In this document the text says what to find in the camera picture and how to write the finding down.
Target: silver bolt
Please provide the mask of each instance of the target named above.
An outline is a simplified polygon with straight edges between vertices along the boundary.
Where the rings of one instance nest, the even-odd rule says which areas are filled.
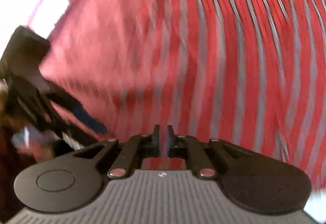
[[[215,170],[210,168],[204,168],[199,171],[199,174],[203,177],[212,177],[213,175],[215,175]]]
[[[125,174],[126,174],[126,170],[121,168],[112,169],[110,172],[110,175],[113,177],[121,177],[124,176]]]

